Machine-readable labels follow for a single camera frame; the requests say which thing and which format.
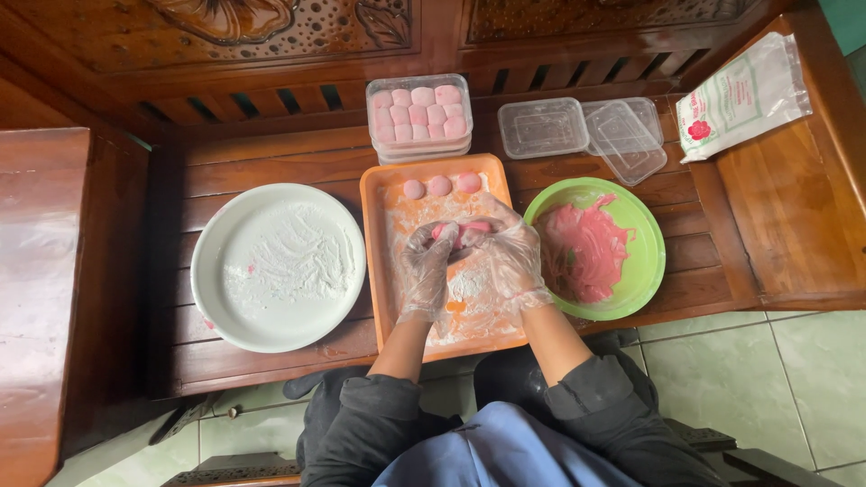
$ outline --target green bowl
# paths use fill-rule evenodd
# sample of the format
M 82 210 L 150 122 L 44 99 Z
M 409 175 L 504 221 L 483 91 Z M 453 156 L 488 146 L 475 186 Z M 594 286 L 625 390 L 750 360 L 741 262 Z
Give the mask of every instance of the green bowl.
M 636 238 L 625 245 L 629 257 L 623 261 L 622 279 L 613 285 L 613 296 L 601 302 L 567 301 L 551 292 L 559 309 L 587 320 L 616 320 L 631 315 L 646 304 L 658 290 L 664 274 L 664 240 L 656 219 L 641 200 L 620 185 L 596 178 L 566 179 L 547 187 L 527 208 L 523 219 L 534 224 L 548 208 L 565 203 L 585 210 L 603 194 L 617 199 L 602 208 L 620 228 L 637 229 Z

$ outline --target plastic bag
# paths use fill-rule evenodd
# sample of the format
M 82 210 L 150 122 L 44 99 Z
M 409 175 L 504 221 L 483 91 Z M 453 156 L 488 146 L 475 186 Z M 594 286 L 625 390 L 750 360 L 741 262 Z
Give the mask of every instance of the plastic bag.
M 680 162 L 704 160 L 811 114 L 794 36 L 771 32 L 676 103 Z

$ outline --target black sleeve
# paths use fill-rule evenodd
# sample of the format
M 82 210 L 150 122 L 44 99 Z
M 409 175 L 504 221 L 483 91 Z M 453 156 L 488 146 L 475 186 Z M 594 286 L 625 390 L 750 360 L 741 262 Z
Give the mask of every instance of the black sleeve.
M 410 380 L 371 375 L 346 380 L 342 407 L 319 450 L 307 463 L 301 485 L 364 485 L 420 440 L 421 387 Z
M 593 356 L 545 400 L 568 436 L 642 485 L 727 485 L 633 389 L 616 357 Z

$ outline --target white plate with flour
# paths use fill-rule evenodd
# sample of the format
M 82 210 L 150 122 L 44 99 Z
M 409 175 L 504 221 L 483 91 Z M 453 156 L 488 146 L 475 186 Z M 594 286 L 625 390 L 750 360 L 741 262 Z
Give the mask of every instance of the white plate with flour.
M 277 353 L 331 332 L 358 299 L 364 237 L 331 195 L 307 185 L 265 185 L 229 201 L 192 254 L 198 310 L 226 341 Z

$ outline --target transparent glove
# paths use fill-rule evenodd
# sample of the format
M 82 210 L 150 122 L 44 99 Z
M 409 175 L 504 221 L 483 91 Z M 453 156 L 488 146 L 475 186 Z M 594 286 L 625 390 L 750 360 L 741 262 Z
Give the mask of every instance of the transparent glove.
M 448 299 L 448 257 L 459 233 L 457 224 L 447 222 L 439 238 L 433 240 L 433 229 L 445 222 L 418 227 L 400 254 L 406 289 L 403 309 L 397 323 L 417 318 L 435 321 Z
M 541 277 L 538 232 L 492 194 L 484 193 L 480 200 L 493 215 L 493 218 L 483 218 L 491 223 L 493 231 L 468 230 L 463 235 L 463 243 L 490 256 L 496 290 L 517 309 L 552 303 L 553 298 Z

